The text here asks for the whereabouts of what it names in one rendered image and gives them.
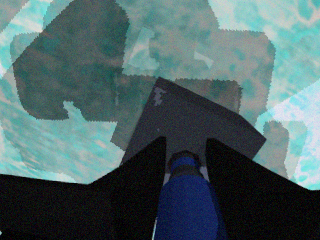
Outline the black marker with blue band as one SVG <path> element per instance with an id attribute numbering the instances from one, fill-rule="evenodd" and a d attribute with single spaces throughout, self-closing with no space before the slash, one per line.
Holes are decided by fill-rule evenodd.
<path id="1" fill-rule="evenodd" d="M 176 156 L 175 159 L 172 160 L 169 180 L 181 175 L 195 175 L 204 179 L 195 156 L 189 155 L 189 153 L 181 153 L 181 155 Z"/>

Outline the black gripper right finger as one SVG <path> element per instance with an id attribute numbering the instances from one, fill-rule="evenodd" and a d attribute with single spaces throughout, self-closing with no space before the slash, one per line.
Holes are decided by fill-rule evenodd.
<path id="1" fill-rule="evenodd" d="M 205 163 L 228 240 L 320 240 L 320 189 L 285 179 L 216 139 Z"/>

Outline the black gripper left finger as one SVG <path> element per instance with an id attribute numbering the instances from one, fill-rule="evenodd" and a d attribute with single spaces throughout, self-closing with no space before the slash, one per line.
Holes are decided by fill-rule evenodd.
<path id="1" fill-rule="evenodd" d="M 165 177 L 159 136 L 91 184 L 0 175 L 0 231 L 55 240 L 152 240 Z"/>

